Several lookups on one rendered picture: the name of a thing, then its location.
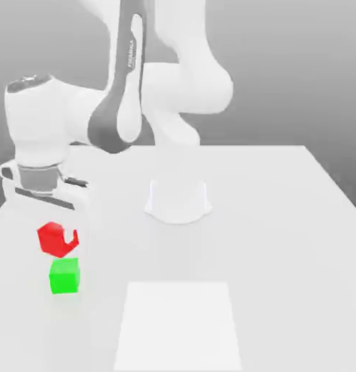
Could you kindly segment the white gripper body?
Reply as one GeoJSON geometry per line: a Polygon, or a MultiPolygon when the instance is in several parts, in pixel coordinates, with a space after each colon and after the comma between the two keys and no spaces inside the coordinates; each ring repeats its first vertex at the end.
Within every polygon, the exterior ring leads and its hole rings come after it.
{"type": "Polygon", "coordinates": [[[89,226],[89,189],[60,181],[52,192],[34,194],[11,179],[2,186],[6,201],[4,213],[25,223],[39,226],[56,222],[66,229],[85,230],[89,226]]]}

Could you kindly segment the small red cube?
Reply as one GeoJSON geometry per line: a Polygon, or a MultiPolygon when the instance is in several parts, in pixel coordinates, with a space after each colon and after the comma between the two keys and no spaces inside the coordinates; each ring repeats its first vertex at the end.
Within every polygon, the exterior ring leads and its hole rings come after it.
{"type": "Polygon", "coordinates": [[[41,250],[57,258],[63,258],[79,245],[77,230],[72,240],[65,241],[65,229],[56,222],[48,222],[37,229],[41,250]]]}

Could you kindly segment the small green cube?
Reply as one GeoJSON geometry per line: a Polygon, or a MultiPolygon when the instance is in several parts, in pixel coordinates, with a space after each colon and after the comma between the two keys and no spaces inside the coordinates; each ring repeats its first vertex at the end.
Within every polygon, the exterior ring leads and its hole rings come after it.
{"type": "Polygon", "coordinates": [[[78,258],[54,259],[49,271],[49,282],[53,294],[77,293],[80,283],[78,258]]]}

